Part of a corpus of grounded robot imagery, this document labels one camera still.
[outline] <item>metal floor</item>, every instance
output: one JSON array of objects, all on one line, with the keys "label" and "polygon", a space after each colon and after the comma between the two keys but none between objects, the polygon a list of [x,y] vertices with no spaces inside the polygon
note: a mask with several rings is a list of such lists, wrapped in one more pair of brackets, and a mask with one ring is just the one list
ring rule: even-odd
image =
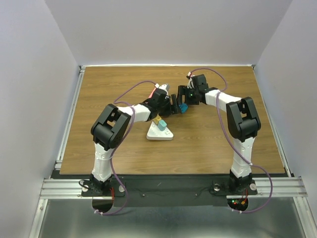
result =
[{"label": "metal floor", "polygon": [[[266,198],[250,199],[256,208]],[[126,208],[121,215],[94,214],[89,199],[51,200],[41,238],[303,238],[293,198],[273,198],[261,211],[238,214],[226,207]]]}]

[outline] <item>wire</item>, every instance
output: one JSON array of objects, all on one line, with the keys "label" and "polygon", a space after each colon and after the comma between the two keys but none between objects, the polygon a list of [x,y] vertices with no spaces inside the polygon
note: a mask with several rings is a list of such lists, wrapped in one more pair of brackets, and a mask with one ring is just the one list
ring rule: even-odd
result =
[{"label": "wire", "polygon": [[243,202],[246,202],[247,201],[247,199],[248,199],[248,190],[246,189],[246,192],[247,192],[247,195],[246,195],[246,198],[244,199],[244,201]]},{"label": "wire", "polygon": [[115,170],[114,170],[114,167],[113,167],[112,158],[113,158],[114,153],[115,153],[116,150],[118,149],[118,147],[122,144],[122,142],[124,141],[124,139],[127,137],[127,135],[130,133],[130,131],[131,131],[131,129],[132,129],[132,126],[133,126],[134,120],[135,120],[135,110],[134,110],[134,108],[132,107],[131,104],[129,104],[129,103],[127,103],[127,102],[124,102],[124,101],[118,102],[118,100],[119,100],[120,98],[122,98],[124,95],[126,95],[128,92],[130,92],[132,89],[134,89],[136,86],[138,86],[138,85],[140,85],[140,84],[142,84],[142,83],[152,83],[152,84],[154,84],[154,85],[156,84],[155,82],[150,81],[150,80],[141,81],[141,82],[137,83],[136,85],[132,86],[132,87],[131,87],[130,89],[128,89],[127,91],[125,91],[123,94],[121,94],[119,97],[117,97],[117,98],[114,100],[114,102],[113,102],[114,104],[119,104],[119,103],[125,104],[125,105],[131,107],[131,109],[132,109],[132,119],[131,119],[130,126],[129,126],[127,132],[125,133],[125,135],[123,136],[123,138],[122,138],[121,142],[119,143],[119,145],[113,150],[113,152],[112,152],[111,155],[110,155],[110,166],[111,166],[113,175],[114,175],[115,179],[118,181],[118,183],[123,187],[123,189],[124,189],[124,191],[125,191],[126,199],[125,199],[124,204],[123,204],[118,210],[116,210],[116,211],[114,211],[114,212],[111,212],[111,213],[103,213],[103,212],[99,212],[98,210],[95,210],[95,213],[100,214],[100,215],[102,215],[102,216],[110,216],[110,215],[115,215],[115,214],[117,214],[118,212],[120,212],[120,211],[127,205],[128,200],[129,200],[128,190],[127,190],[127,188],[124,186],[124,184],[121,182],[121,180],[119,179],[118,175],[116,174],[116,172],[115,172]]},{"label": "wire", "polygon": [[272,182],[272,178],[271,176],[268,174],[268,172],[262,167],[262,166],[259,166],[259,165],[253,165],[251,162],[249,162],[246,158],[244,158],[244,156],[234,147],[234,145],[232,144],[232,142],[230,141],[230,138],[225,130],[225,127],[223,125],[223,121],[222,121],[222,117],[221,117],[221,114],[220,114],[220,110],[219,110],[219,95],[221,92],[225,91],[227,88],[228,88],[228,84],[227,84],[227,81],[224,79],[224,77],[218,73],[217,71],[211,69],[211,68],[196,68],[194,69],[193,71],[190,72],[190,76],[192,75],[193,72],[197,71],[197,70],[201,70],[201,69],[206,69],[206,70],[210,70],[214,73],[216,73],[218,76],[220,76],[220,78],[222,78],[224,84],[225,84],[225,87],[220,90],[220,92],[217,93],[217,97],[216,97],[216,108],[217,108],[217,114],[218,114],[218,118],[219,118],[219,122],[220,122],[220,125],[221,125],[221,129],[223,131],[223,134],[226,138],[226,140],[228,141],[229,145],[231,146],[231,148],[241,157],[241,159],[246,162],[248,165],[252,166],[252,167],[255,167],[255,168],[259,168],[261,170],[263,170],[263,172],[266,174],[266,176],[268,177],[268,180],[270,182],[270,193],[269,193],[269,196],[268,196],[268,199],[266,200],[266,202],[261,205],[260,207],[256,208],[256,209],[253,209],[251,211],[238,211],[238,210],[234,210],[234,211],[237,211],[237,212],[240,212],[240,213],[253,213],[253,212],[256,212],[256,211],[259,211],[261,210],[262,208],[264,208],[271,200],[272,198],[272,194],[273,194],[273,182]]},{"label": "wire", "polygon": [[88,185],[84,185],[83,183],[81,183],[82,181],[85,181],[85,180],[84,180],[84,179],[79,180],[79,181],[78,181],[78,184],[79,184],[82,188],[85,188],[85,189],[87,189],[87,190],[91,190],[91,188],[89,188]]}]

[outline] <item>teal block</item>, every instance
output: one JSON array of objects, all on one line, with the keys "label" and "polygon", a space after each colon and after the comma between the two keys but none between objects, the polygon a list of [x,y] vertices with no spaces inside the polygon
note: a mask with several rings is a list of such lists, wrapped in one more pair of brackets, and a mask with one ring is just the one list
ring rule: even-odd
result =
[{"label": "teal block", "polygon": [[164,131],[166,127],[167,127],[167,124],[164,120],[158,121],[158,128],[160,129],[160,131]]}]

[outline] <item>red wire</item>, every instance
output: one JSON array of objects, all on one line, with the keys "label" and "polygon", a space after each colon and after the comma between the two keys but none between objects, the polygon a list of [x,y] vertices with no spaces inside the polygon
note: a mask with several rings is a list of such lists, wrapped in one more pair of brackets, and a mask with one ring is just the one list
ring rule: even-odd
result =
[{"label": "red wire", "polygon": [[114,202],[114,189],[113,187],[110,188],[110,191],[111,191],[111,198],[112,198],[112,203]]},{"label": "red wire", "polygon": [[246,196],[246,199],[244,199],[244,202],[247,201],[247,198],[248,198],[248,190],[246,189],[246,192],[247,192],[247,196]]}]

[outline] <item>white triangular block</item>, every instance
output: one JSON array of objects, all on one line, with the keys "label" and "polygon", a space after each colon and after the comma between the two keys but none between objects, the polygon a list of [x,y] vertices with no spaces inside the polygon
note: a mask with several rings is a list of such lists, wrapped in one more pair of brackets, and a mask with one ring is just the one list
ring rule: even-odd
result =
[{"label": "white triangular block", "polygon": [[173,133],[167,127],[161,131],[154,122],[151,123],[147,134],[148,140],[172,140],[173,137]]}]

